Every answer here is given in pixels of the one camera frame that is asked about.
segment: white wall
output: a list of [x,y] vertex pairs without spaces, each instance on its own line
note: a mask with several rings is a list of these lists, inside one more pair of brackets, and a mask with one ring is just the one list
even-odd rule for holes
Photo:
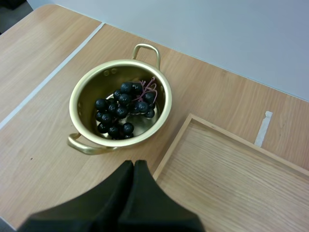
[[309,1],[28,2],[65,6],[309,101]]

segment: wooden table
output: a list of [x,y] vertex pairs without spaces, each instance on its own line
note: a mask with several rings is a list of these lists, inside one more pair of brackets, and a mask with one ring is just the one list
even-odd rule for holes
[[[99,24],[47,5],[1,35],[0,121]],[[76,83],[99,64],[131,58],[138,43],[161,53],[173,94],[166,124],[147,142],[110,154],[91,157],[68,147],[67,136],[76,132],[69,115]],[[138,59],[155,64],[148,50]],[[89,190],[125,160],[147,160],[153,172],[190,112],[254,143],[266,111],[273,116],[262,148],[309,170],[309,103],[104,25],[0,130],[0,215],[18,227],[30,213]]]

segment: wooden tray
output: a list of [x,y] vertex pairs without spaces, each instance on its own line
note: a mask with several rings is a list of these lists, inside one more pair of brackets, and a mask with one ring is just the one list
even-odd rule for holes
[[154,173],[213,232],[308,232],[309,172],[189,115]]

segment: gold pot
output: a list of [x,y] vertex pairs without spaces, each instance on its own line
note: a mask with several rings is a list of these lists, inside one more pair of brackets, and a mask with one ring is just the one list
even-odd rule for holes
[[[154,50],[156,68],[137,61],[137,53],[141,47]],[[135,46],[132,59],[119,59],[103,63],[84,75],[75,86],[70,98],[70,116],[78,133],[68,137],[68,145],[87,155],[111,152],[119,147],[137,144],[157,132],[169,116],[172,93],[166,77],[160,71],[160,53],[148,44]],[[155,117],[148,119],[143,115],[128,116],[122,122],[133,123],[134,137],[125,140],[112,140],[108,134],[100,134],[95,119],[94,103],[98,98],[111,98],[125,81],[144,80],[147,83],[155,77],[158,96],[155,106]],[[80,136],[98,144],[91,147],[77,141]]]

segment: pot rim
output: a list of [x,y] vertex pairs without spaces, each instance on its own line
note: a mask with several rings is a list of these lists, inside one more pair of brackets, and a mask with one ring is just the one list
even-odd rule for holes
[[[130,139],[125,139],[125,140],[110,140],[110,139],[105,139],[102,137],[99,137],[92,132],[90,132],[81,122],[79,116],[78,116],[78,99],[79,96],[83,90],[83,88],[86,86],[86,84],[99,72],[106,68],[113,68],[117,67],[119,65],[127,65],[127,66],[134,66],[134,67],[139,67],[142,69],[145,69],[149,72],[151,72],[156,78],[160,80],[162,83],[163,89],[165,91],[165,103],[164,103],[164,109],[161,112],[161,115],[159,119],[156,121],[153,126],[145,131],[143,134],[133,137]],[[162,74],[160,70],[155,68],[152,65],[149,65],[147,63],[134,60],[134,59],[118,59],[118,60],[112,60],[105,62],[101,65],[96,66],[89,72],[87,72],[76,84],[71,97],[70,97],[70,105],[69,105],[69,111],[70,111],[70,116],[71,120],[73,122],[73,125],[77,129],[77,131],[84,136],[86,139],[102,146],[107,146],[107,147],[124,147],[124,146],[129,146],[133,144],[137,144],[150,136],[152,136],[154,133],[156,133],[162,125],[165,123],[166,119],[169,116],[170,110],[171,110],[171,103],[172,103],[172,93],[171,93],[171,88],[169,86],[169,83],[166,79],[166,77]]]

